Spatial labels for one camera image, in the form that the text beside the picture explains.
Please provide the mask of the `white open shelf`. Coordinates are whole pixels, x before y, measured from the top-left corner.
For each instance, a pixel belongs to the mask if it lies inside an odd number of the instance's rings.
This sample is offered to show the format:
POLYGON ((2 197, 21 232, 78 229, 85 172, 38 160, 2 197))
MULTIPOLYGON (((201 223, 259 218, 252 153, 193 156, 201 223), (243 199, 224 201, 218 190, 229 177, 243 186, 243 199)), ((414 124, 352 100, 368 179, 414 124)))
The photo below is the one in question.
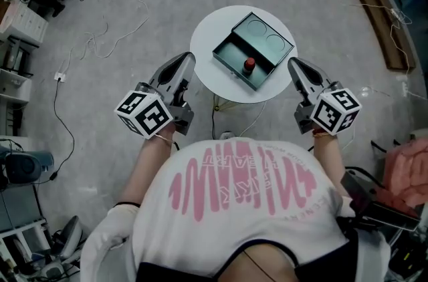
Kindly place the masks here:
POLYGON ((29 70, 31 53, 36 49, 27 41, 9 36, 0 40, 0 135, 18 136, 23 113, 30 100, 29 70))

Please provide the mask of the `pink cloth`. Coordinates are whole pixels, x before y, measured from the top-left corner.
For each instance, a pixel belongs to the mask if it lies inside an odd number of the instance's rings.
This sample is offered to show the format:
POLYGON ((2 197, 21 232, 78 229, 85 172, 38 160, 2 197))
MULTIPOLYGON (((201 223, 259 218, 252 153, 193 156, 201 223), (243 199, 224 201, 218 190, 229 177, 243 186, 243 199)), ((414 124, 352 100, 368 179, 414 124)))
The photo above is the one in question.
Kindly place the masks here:
POLYGON ((410 207, 428 202, 428 138, 418 138, 387 152, 383 184, 410 207))

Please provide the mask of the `dark green box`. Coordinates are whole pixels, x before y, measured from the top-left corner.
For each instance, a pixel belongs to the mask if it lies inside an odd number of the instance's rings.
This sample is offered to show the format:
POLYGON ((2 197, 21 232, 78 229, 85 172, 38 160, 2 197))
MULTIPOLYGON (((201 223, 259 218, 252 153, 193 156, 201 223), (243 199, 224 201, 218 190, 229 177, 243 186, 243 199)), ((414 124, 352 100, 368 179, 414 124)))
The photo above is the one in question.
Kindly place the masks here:
POLYGON ((291 42, 251 12, 213 50, 213 57, 256 91, 293 49, 291 42), (255 69, 247 76, 242 69, 249 57, 255 60, 255 69))

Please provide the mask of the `grey case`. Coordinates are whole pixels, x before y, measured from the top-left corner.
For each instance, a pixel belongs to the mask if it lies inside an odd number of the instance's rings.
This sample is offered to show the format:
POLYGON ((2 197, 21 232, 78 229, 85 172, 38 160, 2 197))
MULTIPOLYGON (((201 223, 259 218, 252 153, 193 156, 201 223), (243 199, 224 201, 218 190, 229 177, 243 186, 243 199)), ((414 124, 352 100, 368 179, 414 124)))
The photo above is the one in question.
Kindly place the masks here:
POLYGON ((32 185, 0 192, 0 233, 43 218, 32 185))

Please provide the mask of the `person's right forearm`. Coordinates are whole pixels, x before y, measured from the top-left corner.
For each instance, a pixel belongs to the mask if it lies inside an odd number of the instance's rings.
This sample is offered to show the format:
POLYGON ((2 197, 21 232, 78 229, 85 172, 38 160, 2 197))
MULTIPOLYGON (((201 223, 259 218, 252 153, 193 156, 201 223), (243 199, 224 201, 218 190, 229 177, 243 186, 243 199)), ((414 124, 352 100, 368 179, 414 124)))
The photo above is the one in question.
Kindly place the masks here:
POLYGON ((337 137, 331 136, 321 129, 314 130, 312 135, 314 137, 314 156, 323 167, 326 175, 332 181, 339 194, 348 196, 348 193, 341 184, 342 177, 346 171, 337 137))

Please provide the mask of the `person's left forearm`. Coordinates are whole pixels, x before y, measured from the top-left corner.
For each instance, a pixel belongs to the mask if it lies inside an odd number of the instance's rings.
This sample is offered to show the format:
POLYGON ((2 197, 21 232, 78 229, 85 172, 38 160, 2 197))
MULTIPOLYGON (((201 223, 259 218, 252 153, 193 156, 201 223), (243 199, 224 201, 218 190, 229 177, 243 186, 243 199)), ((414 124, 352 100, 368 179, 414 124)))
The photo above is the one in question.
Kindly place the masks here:
MULTIPOLYGON (((165 126, 158 134, 173 139, 175 125, 165 126)), ((145 140, 138 155, 134 170, 118 202, 136 202, 142 204, 144 197, 162 165, 169 159, 174 144, 153 136, 145 140)))

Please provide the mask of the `round white side table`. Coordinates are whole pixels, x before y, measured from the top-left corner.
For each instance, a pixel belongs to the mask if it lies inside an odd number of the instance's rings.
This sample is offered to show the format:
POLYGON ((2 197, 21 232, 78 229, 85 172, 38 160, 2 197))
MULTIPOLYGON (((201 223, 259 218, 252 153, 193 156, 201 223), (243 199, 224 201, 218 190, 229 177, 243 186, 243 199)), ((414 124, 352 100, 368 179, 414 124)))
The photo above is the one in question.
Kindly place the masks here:
POLYGON ((213 57, 213 50, 230 34, 233 26, 251 12, 271 25, 292 45, 296 44, 289 29, 276 16, 247 5, 231 5, 210 13, 195 28, 190 42, 190 52, 196 59, 195 73, 201 83, 220 98, 240 104, 265 102, 282 93, 292 82, 287 62, 298 55, 297 49, 293 48, 256 91, 218 62, 213 57))

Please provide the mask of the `white drawer cabinet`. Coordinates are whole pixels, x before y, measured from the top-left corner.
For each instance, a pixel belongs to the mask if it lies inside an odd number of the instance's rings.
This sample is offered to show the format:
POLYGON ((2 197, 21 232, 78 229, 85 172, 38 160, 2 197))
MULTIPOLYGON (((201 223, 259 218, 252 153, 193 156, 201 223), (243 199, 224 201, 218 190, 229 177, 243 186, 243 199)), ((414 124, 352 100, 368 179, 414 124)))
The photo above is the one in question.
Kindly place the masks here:
POLYGON ((0 2, 0 41, 14 37, 39 47, 48 25, 48 21, 20 1, 0 2))

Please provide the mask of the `small red object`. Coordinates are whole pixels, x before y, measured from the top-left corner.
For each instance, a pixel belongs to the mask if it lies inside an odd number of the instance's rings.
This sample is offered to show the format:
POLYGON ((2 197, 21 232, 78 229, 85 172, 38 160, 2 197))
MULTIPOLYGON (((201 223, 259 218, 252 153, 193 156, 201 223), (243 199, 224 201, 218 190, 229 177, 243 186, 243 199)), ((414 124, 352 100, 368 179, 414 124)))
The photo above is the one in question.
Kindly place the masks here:
POLYGON ((251 75, 255 69, 255 60, 252 57, 247 58, 243 63, 243 73, 247 76, 251 75))

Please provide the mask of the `black waist pack device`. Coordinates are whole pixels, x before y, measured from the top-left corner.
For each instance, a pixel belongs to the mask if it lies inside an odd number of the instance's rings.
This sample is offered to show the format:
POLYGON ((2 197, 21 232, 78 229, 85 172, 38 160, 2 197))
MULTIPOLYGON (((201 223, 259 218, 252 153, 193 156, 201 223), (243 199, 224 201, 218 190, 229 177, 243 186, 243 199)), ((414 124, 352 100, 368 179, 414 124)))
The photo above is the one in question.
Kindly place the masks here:
POLYGON ((414 231, 417 228, 420 216, 416 210, 379 182, 346 172, 341 184, 351 198, 350 207, 355 213, 356 226, 370 229, 388 225, 406 231, 414 231))

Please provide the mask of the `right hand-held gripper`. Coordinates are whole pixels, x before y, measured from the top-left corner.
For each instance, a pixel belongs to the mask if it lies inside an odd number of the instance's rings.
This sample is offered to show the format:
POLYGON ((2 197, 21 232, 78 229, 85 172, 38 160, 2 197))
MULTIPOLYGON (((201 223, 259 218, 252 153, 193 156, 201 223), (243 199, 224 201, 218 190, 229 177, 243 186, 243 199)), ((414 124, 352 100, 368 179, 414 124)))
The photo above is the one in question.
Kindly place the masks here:
POLYGON ((331 83, 323 69, 297 57, 288 60, 288 71, 304 99, 294 112, 302 134, 309 132, 313 124, 332 136, 353 125, 362 104, 348 88, 339 82, 331 83))

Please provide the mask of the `person's white pink-print t-shirt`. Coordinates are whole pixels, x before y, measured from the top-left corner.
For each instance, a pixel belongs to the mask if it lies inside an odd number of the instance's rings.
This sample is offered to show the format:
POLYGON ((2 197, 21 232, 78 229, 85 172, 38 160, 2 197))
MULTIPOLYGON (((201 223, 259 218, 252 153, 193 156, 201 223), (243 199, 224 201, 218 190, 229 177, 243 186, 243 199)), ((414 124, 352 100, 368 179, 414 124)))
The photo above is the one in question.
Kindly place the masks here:
POLYGON ((314 153, 206 140, 162 165, 140 208, 112 207, 84 244, 81 282, 384 282, 391 249, 352 215, 314 153))

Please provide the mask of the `blue grey speaker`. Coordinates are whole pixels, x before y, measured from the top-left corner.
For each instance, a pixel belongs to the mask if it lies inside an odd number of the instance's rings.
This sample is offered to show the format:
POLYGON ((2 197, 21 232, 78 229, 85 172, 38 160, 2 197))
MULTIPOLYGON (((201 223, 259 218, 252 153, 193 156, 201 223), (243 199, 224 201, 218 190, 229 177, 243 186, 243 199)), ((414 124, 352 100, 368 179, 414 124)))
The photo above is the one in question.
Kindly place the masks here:
POLYGON ((6 151, 2 160, 11 184, 27 184, 38 180, 44 171, 54 165, 51 152, 47 151, 6 151))

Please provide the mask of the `grey white headset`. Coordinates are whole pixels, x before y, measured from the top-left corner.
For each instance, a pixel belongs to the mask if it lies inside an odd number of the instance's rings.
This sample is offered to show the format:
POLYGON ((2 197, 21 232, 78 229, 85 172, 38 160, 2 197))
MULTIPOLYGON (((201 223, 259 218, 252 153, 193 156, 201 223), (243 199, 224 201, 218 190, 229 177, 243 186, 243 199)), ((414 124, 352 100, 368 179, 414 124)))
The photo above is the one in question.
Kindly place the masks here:
POLYGON ((69 259, 78 248, 82 235, 80 219, 75 215, 62 230, 53 234, 50 255, 63 260, 69 259))

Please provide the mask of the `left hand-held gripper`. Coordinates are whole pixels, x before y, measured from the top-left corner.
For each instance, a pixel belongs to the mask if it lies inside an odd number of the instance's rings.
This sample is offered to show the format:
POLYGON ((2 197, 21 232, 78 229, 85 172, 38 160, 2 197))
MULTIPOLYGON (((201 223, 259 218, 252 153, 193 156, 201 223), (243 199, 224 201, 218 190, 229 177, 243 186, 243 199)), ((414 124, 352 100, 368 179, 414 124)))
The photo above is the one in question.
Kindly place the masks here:
POLYGON ((149 83, 140 82, 120 101, 114 113, 132 132, 146 139, 170 123, 185 135, 194 117, 183 95, 193 76, 195 56, 185 52, 158 68, 149 83))

